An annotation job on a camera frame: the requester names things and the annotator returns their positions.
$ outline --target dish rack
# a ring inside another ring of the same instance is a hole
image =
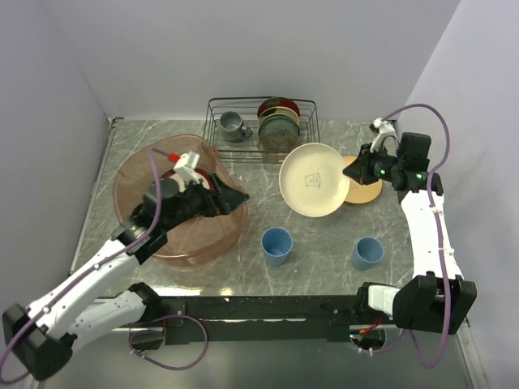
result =
[[[204,134],[211,146],[221,154],[221,160],[242,162],[281,163],[290,151],[259,150],[257,111],[259,106],[271,98],[260,97],[218,97],[209,100],[205,117]],[[299,144],[320,142],[317,104],[312,100],[291,99],[301,111],[299,123]],[[239,113],[245,126],[252,129],[252,136],[244,138],[240,143],[230,143],[225,140],[217,128],[220,116],[227,111]]]

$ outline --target white wall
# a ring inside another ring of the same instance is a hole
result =
[[[108,123],[38,0],[2,1],[0,48],[3,312],[66,277]]]
[[[434,105],[451,126],[440,171],[446,217],[457,261],[478,286],[469,319],[492,388],[519,382],[517,6],[462,0],[409,100]],[[439,160],[444,136],[430,113],[403,113],[399,123],[431,134]]]
[[[217,96],[401,106],[459,0],[43,0],[109,117],[201,118]]]

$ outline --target marble countertop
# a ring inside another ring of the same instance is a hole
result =
[[[85,221],[71,272],[86,263],[118,225],[112,187],[124,161],[150,143],[179,134],[203,134],[204,121],[117,120],[110,134],[108,154]],[[343,156],[358,154],[373,139],[368,123],[320,122],[320,139]],[[112,297],[143,281],[160,295],[318,295],[355,294],[364,281],[408,282],[413,273],[410,234],[397,195],[385,182],[380,196],[365,205],[343,205],[330,216],[307,218],[293,212],[281,197],[280,165],[225,161],[237,185],[251,196],[249,217],[239,243],[220,258],[198,267],[175,267],[150,258],[129,276],[114,282],[105,293]],[[294,238],[287,262],[268,267],[260,247],[264,230],[282,226]],[[361,237],[376,237],[384,258],[367,271],[354,269],[350,254]]]

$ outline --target printed logo on plate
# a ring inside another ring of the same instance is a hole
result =
[[[319,172],[308,174],[305,176],[305,186],[308,187],[315,187],[320,188],[321,187],[321,176]]]

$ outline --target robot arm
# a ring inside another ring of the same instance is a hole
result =
[[[456,333],[477,293],[474,282],[463,279],[454,258],[445,226],[443,187],[436,173],[431,178],[435,203],[431,208],[426,188],[431,138],[404,133],[396,156],[390,156],[384,147],[384,139],[395,135],[392,125],[376,119],[371,129],[378,133],[374,142],[361,146],[358,158],[344,169],[343,174],[363,185],[379,179],[392,183],[410,229],[414,273],[413,279],[401,289],[364,283],[358,291],[361,306],[384,312],[394,318],[399,328],[442,332],[445,295],[440,250],[443,250],[452,295],[449,333]],[[444,237],[440,247],[435,213],[440,217]]]
[[[183,192],[175,180],[162,179],[159,181],[161,199],[158,199],[154,183],[131,217],[115,229],[111,239],[78,271],[26,309],[14,304],[3,313],[6,344],[13,342],[15,355],[36,380],[47,379],[58,372],[70,360],[73,351],[112,329],[156,317],[160,298],[145,284],[132,285],[100,305],[92,303],[114,280],[130,273],[157,252],[167,242],[166,234],[171,229],[197,216],[229,215],[249,199],[248,194],[228,187],[216,174],[205,177],[210,189],[197,182],[198,154],[171,154],[169,158],[187,184]],[[159,201],[158,223],[147,235]],[[105,260],[117,252],[121,254]],[[59,295],[62,297],[53,304]],[[27,330],[20,335],[24,327]]]

